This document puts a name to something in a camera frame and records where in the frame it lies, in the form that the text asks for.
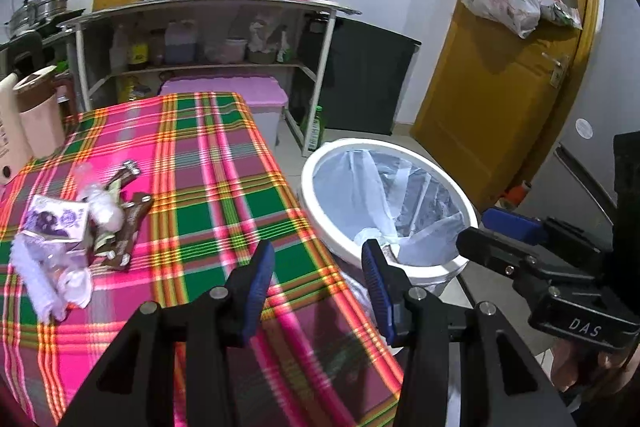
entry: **white trash can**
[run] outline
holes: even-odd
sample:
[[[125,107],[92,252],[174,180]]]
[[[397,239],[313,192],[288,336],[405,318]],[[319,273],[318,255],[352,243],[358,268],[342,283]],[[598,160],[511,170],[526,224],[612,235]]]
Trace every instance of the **white trash can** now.
[[[445,171],[378,140],[322,145],[302,169],[300,202],[361,303],[369,301],[360,260],[367,239],[386,245],[387,260],[412,284],[440,295],[468,262],[456,249],[458,233],[478,227],[471,202]]]

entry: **metal screw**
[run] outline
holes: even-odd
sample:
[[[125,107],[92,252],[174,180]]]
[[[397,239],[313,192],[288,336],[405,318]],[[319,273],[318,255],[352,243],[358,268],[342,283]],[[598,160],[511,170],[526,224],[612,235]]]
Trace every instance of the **metal screw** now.
[[[229,295],[229,290],[224,286],[214,286],[209,291],[209,297],[212,299],[224,299],[227,295]]]
[[[145,315],[151,315],[158,309],[158,304],[153,301],[143,302],[140,306],[140,312]]]
[[[498,308],[495,307],[495,304],[489,301],[483,301],[478,306],[480,311],[485,315],[495,315],[495,312],[498,311]]]
[[[420,286],[413,286],[412,288],[409,288],[409,296],[412,299],[421,301],[427,296],[427,290],[420,288]]]

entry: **door lock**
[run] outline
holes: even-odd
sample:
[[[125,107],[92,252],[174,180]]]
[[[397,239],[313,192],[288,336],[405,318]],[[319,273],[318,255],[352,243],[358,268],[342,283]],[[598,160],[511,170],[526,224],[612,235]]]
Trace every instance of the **door lock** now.
[[[564,81],[566,72],[569,69],[569,57],[567,55],[562,55],[560,59],[553,58],[545,52],[542,52],[542,56],[547,60],[550,60],[554,64],[554,71],[553,73],[551,73],[549,84],[551,84],[552,87],[558,89],[562,85],[562,81]]]

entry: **pink lid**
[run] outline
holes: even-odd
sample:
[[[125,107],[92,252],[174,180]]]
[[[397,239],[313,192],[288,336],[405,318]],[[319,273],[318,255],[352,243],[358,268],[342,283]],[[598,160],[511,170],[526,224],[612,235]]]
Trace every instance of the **pink lid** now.
[[[164,83],[160,94],[175,92],[221,92],[240,94],[249,107],[284,107],[287,93],[272,76],[219,76],[182,78]]]

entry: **pink storage box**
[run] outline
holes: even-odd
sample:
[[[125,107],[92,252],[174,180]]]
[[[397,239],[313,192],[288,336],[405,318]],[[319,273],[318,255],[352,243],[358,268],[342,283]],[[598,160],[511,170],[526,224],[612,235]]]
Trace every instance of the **pink storage box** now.
[[[160,94],[175,92],[236,92],[251,109],[255,124],[273,151],[278,137],[278,122],[287,105],[287,93],[272,76],[216,76],[180,78],[164,83]]]

